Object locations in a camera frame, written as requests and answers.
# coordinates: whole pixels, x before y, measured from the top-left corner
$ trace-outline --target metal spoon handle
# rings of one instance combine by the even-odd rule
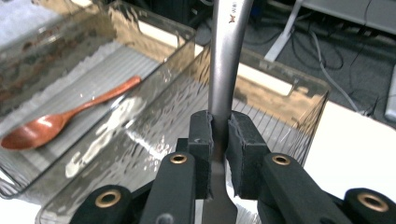
[[[126,91],[130,90],[132,87],[136,86],[139,84],[141,81],[141,77],[139,76],[133,76],[130,79],[126,80],[122,84],[120,84],[118,87],[115,87],[114,89],[94,98],[93,100],[90,100],[89,102],[80,105],[68,112],[65,112],[65,115],[69,118],[74,117],[77,113],[81,112],[82,110],[85,110],[93,105],[98,105],[101,104],[105,101],[108,101],[111,98],[114,98],[120,94],[125,93]]]
[[[203,223],[235,223],[237,217],[237,209],[225,186],[224,152],[242,41],[252,3],[253,0],[217,0],[214,5],[208,105],[208,112],[213,116],[215,145],[211,165],[214,199],[204,202]]]

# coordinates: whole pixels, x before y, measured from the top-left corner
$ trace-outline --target wooden spoon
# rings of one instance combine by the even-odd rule
[[[128,91],[139,84],[140,81],[140,77],[134,76],[111,91],[108,91],[74,109],[63,112],[62,114],[46,115],[41,118],[34,119],[6,135],[1,140],[1,146],[14,150],[41,147],[58,135],[67,122],[79,112],[93,105],[101,104],[102,102],[110,100],[111,98]]]

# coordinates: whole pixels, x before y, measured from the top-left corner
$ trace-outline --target metal utensil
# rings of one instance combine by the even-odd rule
[[[224,152],[228,143],[233,90],[245,29],[253,0],[215,1],[209,80],[209,108],[213,116],[215,149],[212,152],[211,191],[203,223],[235,223],[237,209],[227,194]]]

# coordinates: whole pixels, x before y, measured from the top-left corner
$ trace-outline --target plastic container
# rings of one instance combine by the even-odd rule
[[[160,36],[153,38],[153,32]],[[187,26],[115,2],[64,16],[2,50],[0,138],[26,121],[80,105],[131,76],[144,80],[123,96],[78,114],[43,147],[0,148],[0,171],[7,177],[0,179],[0,196],[24,192],[30,201],[42,202],[56,194],[102,149],[92,144],[96,137],[107,144],[193,60],[194,36]],[[131,97],[134,101],[123,107]],[[123,123],[97,130],[98,121],[121,110],[129,112],[117,118]]]
[[[252,118],[272,151],[304,163],[329,87],[247,50],[242,50],[240,60],[233,109]],[[190,115],[207,109],[209,65],[210,49],[205,48],[134,123],[114,136],[94,161],[42,207],[37,223],[68,223],[85,198],[104,185],[134,191],[152,180],[163,156],[175,150],[177,139],[188,137]],[[239,209],[238,223],[260,223],[254,201],[233,201]],[[201,212],[198,203],[196,214]]]

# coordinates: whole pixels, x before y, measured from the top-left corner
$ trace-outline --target brass screw insert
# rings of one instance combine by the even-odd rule
[[[279,164],[279,165],[289,165],[290,164],[289,158],[280,156],[280,155],[273,156],[273,162],[276,164]]]
[[[99,195],[95,200],[95,204],[100,208],[107,208],[116,204],[120,199],[120,192],[116,189],[110,189]]]
[[[182,154],[176,154],[175,156],[171,157],[171,162],[174,164],[181,164],[186,162],[187,157]]]
[[[364,206],[373,209],[377,212],[386,212],[389,210],[387,203],[385,203],[378,196],[371,193],[366,193],[366,192],[360,193],[358,195],[358,200]]]

